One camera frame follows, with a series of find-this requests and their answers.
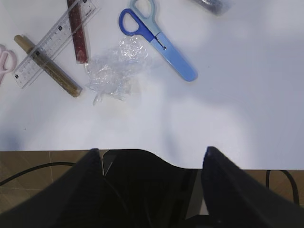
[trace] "tiled floor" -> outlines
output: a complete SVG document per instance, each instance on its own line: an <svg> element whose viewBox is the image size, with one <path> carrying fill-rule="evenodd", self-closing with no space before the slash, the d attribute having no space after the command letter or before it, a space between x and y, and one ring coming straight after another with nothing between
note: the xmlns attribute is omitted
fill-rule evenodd
<svg viewBox="0 0 304 228"><path fill-rule="evenodd" d="M77 162L88 151L0 152L0 181L26 169L50 162ZM70 167L33 171L0 187L0 213L22 203L54 182Z"/></svg>
<svg viewBox="0 0 304 228"><path fill-rule="evenodd" d="M0 181L28 168L50 162L77 162L87 151L56 152L0 152ZM25 174L0 187L0 213L34 196L59 178L70 167L56 166L43 168ZM266 171L247 171L260 183L265 184ZM290 171L297 182L301 205L304 206L304 171ZM288 179L279 171L273 171L270 188L292 200L292 191Z"/></svg>

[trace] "blue scissors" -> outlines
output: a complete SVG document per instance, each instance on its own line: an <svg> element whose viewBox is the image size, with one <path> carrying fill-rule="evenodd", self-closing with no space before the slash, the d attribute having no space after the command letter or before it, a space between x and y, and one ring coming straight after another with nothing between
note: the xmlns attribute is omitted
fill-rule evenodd
<svg viewBox="0 0 304 228"><path fill-rule="evenodd" d="M156 24L156 7L154 0L149 0L152 10L150 16L147 18L136 7L137 1L138 0L131 0L130 9L124 9L120 14L120 30L130 37L142 35L173 66L183 79L189 82L195 80L197 78L197 73L194 68L183 58ZM123 22L127 13L137 22L137 31L129 32L124 28Z"/></svg>

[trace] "red glitter tube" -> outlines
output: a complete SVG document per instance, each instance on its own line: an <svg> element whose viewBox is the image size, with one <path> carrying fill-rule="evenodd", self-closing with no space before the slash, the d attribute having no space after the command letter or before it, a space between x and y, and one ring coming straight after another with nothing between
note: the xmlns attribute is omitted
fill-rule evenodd
<svg viewBox="0 0 304 228"><path fill-rule="evenodd" d="M67 0L67 6L71 7L75 0ZM84 64L88 61L86 40L84 35L83 26L81 25L80 7L76 4L69 13L71 31L75 31L79 26L79 29L73 35L73 43L76 55L77 64Z"/></svg>

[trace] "pen cap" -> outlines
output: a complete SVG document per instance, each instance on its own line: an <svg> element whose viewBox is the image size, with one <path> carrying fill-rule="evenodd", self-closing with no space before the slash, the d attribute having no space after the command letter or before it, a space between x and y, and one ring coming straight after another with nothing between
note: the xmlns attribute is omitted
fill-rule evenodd
<svg viewBox="0 0 304 228"><path fill-rule="evenodd" d="M14 38L14 41L27 53L29 54L33 46L26 40L24 39L21 35L17 35Z"/></svg>

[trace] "gold pen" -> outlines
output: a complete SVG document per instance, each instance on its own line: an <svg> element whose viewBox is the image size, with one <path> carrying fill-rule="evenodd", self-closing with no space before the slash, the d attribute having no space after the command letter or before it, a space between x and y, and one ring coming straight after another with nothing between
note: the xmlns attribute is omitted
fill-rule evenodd
<svg viewBox="0 0 304 228"><path fill-rule="evenodd" d="M34 48L34 46L30 44L30 42L28 42L26 39L24 39L21 35L15 36L14 40L28 55ZM48 57L37 51L34 55L31 56L31 58L71 96L78 97L80 95L82 88L53 61L48 59Z"/></svg>

